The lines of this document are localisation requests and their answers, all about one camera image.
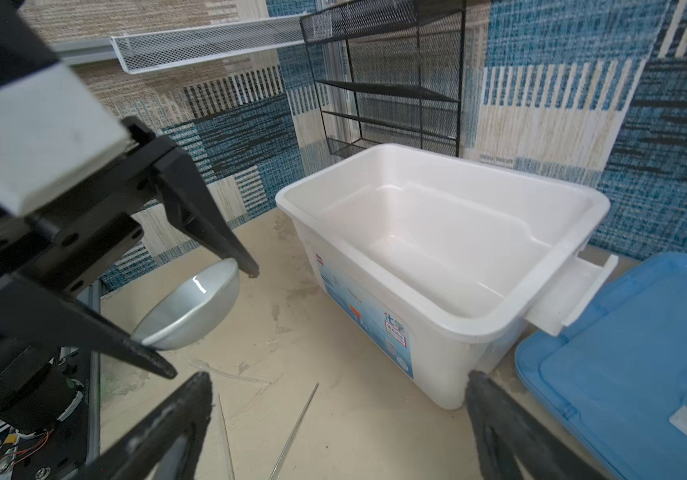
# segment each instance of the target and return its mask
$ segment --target white mesh basket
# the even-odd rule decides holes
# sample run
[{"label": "white mesh basket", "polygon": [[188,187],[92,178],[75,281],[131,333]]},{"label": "white mesh basket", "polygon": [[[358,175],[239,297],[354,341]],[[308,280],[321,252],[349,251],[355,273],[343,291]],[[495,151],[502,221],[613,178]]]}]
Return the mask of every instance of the white mesh basket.
[{"label": "white mesh basket", "polygon": [[304,43],[298,15],[112,37],[129,74],[206,62]]}]

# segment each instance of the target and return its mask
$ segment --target thin metal stick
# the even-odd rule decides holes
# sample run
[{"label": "thin metal stick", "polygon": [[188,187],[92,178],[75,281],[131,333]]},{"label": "thin metal stick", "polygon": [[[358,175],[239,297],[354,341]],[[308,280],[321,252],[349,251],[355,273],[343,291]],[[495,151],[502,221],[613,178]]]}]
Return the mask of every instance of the thin metal stick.
[{"label": "thin metal stick", "polygon": [[298,431],[298,426],[300,426],[300,421],[304,419],[304,414],[306,413],[306,409],[309,408],[309,404],[311,403],[311,398],[314,397],[314,393],[317,391],[317,387],[319,387],[320,384],[319,382],[317,385],[314,386],[314,390],[311,391],[311,395],[309,396],[309,399],[306,401],[306,405],[304,406],[304,409],[301,410],[300,417],[298,417],[298,421],[296,422],[296,426],[293,427],[293,431],[291,432],[291,436],[288,438],[288,441],[285,442],[285,448],[282,448],[282,453],[280,454],[280,458],[277,459],[277,465],[274,466],[274,470],[272,470],[272,474],[269,475],[269,480],[274,480],[277,477],[277,474],[280,471],[280,465],[282,465],[282,461],[285,459],[285,454],[288,453],[288,449],[291,447],[291,443],[293,442],[293,437],[295,437],[295,432]]}]

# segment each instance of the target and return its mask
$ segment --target bin label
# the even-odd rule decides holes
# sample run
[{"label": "bin label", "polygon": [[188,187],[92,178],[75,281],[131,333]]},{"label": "bin label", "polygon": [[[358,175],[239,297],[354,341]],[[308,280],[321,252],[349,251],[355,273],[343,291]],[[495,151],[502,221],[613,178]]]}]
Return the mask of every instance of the bin label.
[{"label": "bin label", "polygon": [[328,259],[317,255],[317,263],[328,295],[412,379],[410,337],[402,323],[372,295],[331,266]]}]

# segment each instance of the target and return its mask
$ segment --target white handle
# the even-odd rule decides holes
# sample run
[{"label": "white handle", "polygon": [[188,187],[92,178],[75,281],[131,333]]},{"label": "white handle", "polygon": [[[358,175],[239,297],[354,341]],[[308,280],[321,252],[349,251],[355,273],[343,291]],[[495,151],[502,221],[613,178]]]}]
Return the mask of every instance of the white handle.
[{"label": "white handle", "polygon": [[525,318],[544,332],[559,335],[579,319],[617,264],[617,255],[610,255],[604,266],[577,256],[568,260],[535,298]]}]

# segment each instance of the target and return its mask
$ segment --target patterned carpet wall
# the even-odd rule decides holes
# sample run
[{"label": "patterned carpet wall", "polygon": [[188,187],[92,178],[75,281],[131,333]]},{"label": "patterned carpet wall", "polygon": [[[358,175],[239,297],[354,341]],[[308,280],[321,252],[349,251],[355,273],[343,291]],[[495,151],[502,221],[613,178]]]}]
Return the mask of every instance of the patterned carpet wall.
[{"label": "patterned carpet wall", "polygon": [[[21,13],[48,42],[69,42],[315,9],[315,0],[28,0]],[[330,61],[321,52],[312,51],[316,72]],[[330,97],[312,82],[303,46],[150,74],[116,62],[76,71],[118,118],[137,115],[176,139],[232,226],[338,160],[320,123]],[[687,0],[469,0],[462,105],[462,158],[610,197],[593,244],[641,260],[687,252]],[[103,276],[110,290],[197,246],[155,201],[134,217],[145,235]]]},{"label": "patterned carpet wall", "polygon": [[687,252],[687,0],[470,2],[467,16],[461,156],[598,188],[611,209],[594,245]]}]

